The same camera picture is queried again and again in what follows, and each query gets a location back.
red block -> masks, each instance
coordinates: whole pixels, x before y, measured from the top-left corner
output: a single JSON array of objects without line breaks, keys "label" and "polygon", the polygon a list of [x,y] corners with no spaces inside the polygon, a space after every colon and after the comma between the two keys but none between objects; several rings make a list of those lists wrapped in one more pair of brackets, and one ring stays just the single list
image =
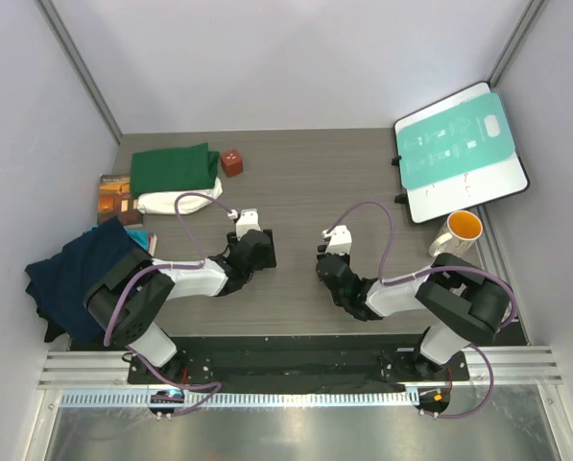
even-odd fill
[{"label": "red block", "polygon": [[229,178],[244,172],[244,160],[237,149],[222,152],[220,154],[220,163]]}]

tabletop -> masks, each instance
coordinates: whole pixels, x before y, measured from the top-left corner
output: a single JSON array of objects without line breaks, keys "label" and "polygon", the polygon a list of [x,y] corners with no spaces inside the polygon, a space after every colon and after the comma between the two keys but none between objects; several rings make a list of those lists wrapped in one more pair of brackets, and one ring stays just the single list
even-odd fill
[{"label": "tabletop", "polygon": [[[170,335],[306,335],[422,333],[437,322],[428,311],[410,311],[374,322],[360,322],[331,301],[315,273],[321,232],[349,206],[375,199],[394,215],[394,245],[385,277],[395,277],[432,262],[427,250],[442,219],[417,225],[393,203],[402,192],[394,132],[305,130],[276,132],[126,134],[113,166],[130,172],[135,152],[208,142],[212,150],[238,149],[244,172],[227,178],[219,167],[220,199],[237,209],[257,208],[262,229],[272,229],[277,267],[254,274],[239,292],[222,298],[190,297],[167,302],[156,322]],[[234,226],[218,206],[185,216],[208,255],[220,253]],[[362,206],[345,220],[352,233],[351,266],[360,277],[377,277],[389,223],[376,206]],[[198,260],[175,216],[146,215],[144,229],[157,234],[155,256]],[[472,248],[466,260],[480,265]]]}]

white cable tray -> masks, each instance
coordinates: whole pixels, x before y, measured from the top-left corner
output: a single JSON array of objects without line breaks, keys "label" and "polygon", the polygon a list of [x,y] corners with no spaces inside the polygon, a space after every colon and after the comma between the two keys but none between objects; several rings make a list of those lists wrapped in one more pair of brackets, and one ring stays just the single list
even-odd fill
[{"label": "white cable tray", "polygon": [[[64,391],[60,408],[135,408],[150,405],[156,389]],[[192,405],[205,394],[186,392],[186,404],[153,403],[152,408]],[[323,406],[410,406],[418,405],[418,390],[383,394],[217,394],[203,408],[292,408]]]}]

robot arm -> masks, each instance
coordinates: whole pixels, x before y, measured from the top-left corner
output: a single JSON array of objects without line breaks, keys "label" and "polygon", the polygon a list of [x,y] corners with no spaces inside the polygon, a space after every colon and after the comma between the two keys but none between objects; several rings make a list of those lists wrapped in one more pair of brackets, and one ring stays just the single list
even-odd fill
[{"label": "robot arm", "polygon": [[160,368],[167,377],[180,370],[177,348],[171,338],[154,323],[162,305],[186,296],[225,296],[240,290],[255,271],[274,268],[275,247],[271,230],[261,230],[255,209],[241,212],[235,231],[227,234],[227,248],[207,258],[203,266],[197,261],[178,262],[152,259],[135,249],[118,262],[85,295],[84,304],[105,329],[126,285],[141,270],[155,266],[138,280],[119,313],[112,341],[120,347],[139,352]]},{"label": "robot arm", "polygon": [[[381,320],[396,312],[428,309],[440,322],[428,328],[415,350],[415,366],[424,378],[441,371],[450,358],[470,343],[490,344],[508,308],[509,298],[497,284],[467,272],[443,272],[417,278],[359,278],[349,267],[351,237],[346,226],[322,234],[325,244],[317,253],[316,272],[331,292],[333,302],[358,320]],[[431,266],[474,267],[449,254]]]}]

green cloth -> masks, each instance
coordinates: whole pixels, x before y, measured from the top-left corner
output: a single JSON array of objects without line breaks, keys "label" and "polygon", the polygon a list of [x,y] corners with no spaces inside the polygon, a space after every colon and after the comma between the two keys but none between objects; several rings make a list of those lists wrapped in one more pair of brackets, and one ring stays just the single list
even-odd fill
[{"label": "green cloth", "polygon": [[211,189],[218,175],[219,152],[207,143],[192,147],[137,152],[132,156],[131,194]]}]

